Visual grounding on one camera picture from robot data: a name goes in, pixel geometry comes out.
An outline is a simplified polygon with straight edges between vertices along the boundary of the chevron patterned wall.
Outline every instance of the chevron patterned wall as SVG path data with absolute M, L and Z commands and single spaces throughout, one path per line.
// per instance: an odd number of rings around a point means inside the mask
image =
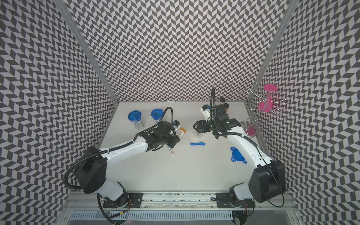
M 360 224 L 359 8 L 300 2 L 262 80 L 291 101 L 259 123 L 306 224 Z
M 0 224 L 49 224 L 115 103 L 50 0 L 1 0 L 0 16 Z
M 289 0 L 65 0 L 120 101 L 245 100 Z

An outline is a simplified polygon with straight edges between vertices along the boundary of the mounting plate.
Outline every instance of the mounting plate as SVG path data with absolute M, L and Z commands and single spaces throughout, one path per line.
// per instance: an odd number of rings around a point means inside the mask
M 252 199 L 245 199 L 243 205 L 241 205 L 240 207 L 234 207 L 230 203 L 229 193 L 216 193 L 216 198 L 223 199 L 216 201 L 218 208 L 246 208 L 245 202 L 247 203 L 248 208 L 255 208 L 255 202 Z
M 143 193 L 129 193 L 129 202 L 131 200 L 130 208 L 140 208 L 143 200 Z M 118 208 L 112 201 L 106 201 L 103 208 Z

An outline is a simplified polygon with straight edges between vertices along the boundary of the blue plastic lid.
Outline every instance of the blue plastic lid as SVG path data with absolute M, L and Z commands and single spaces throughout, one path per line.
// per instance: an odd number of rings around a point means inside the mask
M 141 120 L 141 112 L 135 110 L 135 111 L 132 111 L 131 113 L 129 113 L 129 120 L 132 122 L 132 121 L 140 121 Z
M 164 111 L 162 109 L 154 109 L 151 111 L 151 117 L 153 117 L 154 120 L 159 120 L 163 113 Z

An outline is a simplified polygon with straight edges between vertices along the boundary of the blue plastic utensil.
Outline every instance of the blue plastic utensil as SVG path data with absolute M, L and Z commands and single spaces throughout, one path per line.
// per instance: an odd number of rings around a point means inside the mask
M 191 142 L 190 145 L 205 145 L 205 142 L 199 141 L 199 142 Z
M 243 157 L 243 155 L 241 155 L 241 153 L 239 152 L 239 150 L 237 148 L 231 147 L 230 149 L 233 152 L 233 156 L 231 157 L 231 161 L 233 161 L 233 162 L 242 161 L 245 164 L 247 163 L 246 159 Z

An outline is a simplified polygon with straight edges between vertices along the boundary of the metal bracket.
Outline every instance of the metal bracket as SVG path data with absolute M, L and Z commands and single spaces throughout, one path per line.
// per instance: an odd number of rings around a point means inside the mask
M 304 225 L 298 210 L 286 210 L 291 225 Z
M 247 212 L 244 211 L 233 211 L 233 220 L 232 222 L 236 225 L 243 225 L 247 221 Z
M 230 203 L 229 193 L 216 193 L 216 198 L 218 199 L 216 201 L 217 208 L 255 208 L 255 202 L 252 199 L 245 199 L 241 206 L 234 207 Z
M 143 193 L 129 193 L 130 208 L 140 208 L 143 201 Z M 104 201 L 103 208 L 118 208 L 112 201 Z

